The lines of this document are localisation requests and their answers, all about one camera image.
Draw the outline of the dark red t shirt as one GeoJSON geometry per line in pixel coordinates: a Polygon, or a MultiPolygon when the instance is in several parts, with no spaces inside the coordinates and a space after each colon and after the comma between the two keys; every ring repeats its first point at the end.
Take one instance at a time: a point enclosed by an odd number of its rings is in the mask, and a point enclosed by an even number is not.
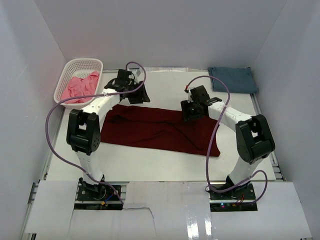
{"type": "Polygon", "coordinates": [[[116,105],[105,117],[101,142],[219,157],[221,152],[211,138],[216,120],[205,116],[184,121],[177,110],[116,105]]]}

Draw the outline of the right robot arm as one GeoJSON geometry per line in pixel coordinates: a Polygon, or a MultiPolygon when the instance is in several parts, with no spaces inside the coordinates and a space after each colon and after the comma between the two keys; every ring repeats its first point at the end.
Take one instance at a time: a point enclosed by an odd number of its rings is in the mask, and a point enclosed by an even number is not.
{"type": "Polygon", "coordinates": [[[228,106],[218,97],[210,97],[203,85],[187,86],[184,90],[188,94],[186,100],[181,101],[183,119],[187,121],[209,117],[216,120],[209,144],[213,144],[220,124],[235,132],[238,160],[225,184],[216,188],[211,183],[207,189],[212,193],[225,193],[236,200],[244,193],[243,185],[248,183],[259,171],[258,165],[276,148],[275,142],[265,116],[250,115],[228,106]]]}

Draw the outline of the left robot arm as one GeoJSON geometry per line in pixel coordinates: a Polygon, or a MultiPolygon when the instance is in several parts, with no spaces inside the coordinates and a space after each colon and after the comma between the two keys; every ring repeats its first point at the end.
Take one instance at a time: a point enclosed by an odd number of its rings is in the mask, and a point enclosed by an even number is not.
{"type": "Polygon", "coordinates": [[[105,177],[94,154],[101,143],[101,130],[106,115],[124,99],[128,99],[130,104],[150,102],[144,81],[139,80],[141,74],[146,79],[146,73],[141,68],[120,69],[117,76],[104,87],[102,96],[69,113],[66,142],[77,155],[80,167],[84,169],[79,183],[96,200],[102,199],[108,189],[102,184],[105,177]]]}

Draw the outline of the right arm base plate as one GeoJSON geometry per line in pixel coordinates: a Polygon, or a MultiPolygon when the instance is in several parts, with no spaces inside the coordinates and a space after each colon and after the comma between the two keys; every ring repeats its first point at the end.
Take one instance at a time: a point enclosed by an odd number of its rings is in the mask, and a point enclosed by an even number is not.
{"type": "Polygon", "coordinates": [[[207,186],[205,191],[209,193],[210,211],[213,212],[256,212],[257,204],[253,184],[246,183],[244,186],[228,192],[213,192],[207,186]]]}

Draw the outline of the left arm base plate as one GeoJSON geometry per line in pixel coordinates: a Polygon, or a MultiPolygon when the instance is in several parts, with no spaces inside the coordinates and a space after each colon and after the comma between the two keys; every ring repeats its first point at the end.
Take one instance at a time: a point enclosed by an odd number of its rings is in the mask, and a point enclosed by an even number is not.
{"type": "Polygon", "coordinates": [[[121,196],[122,186],[113,185],[115,191],[109,186],[102,186],[99,192],[86,189],[81,184],[78,185],[74,202],[75,210],[101,210],[101,211],[121,211],[122,203],[116,193],[121,196]]]}

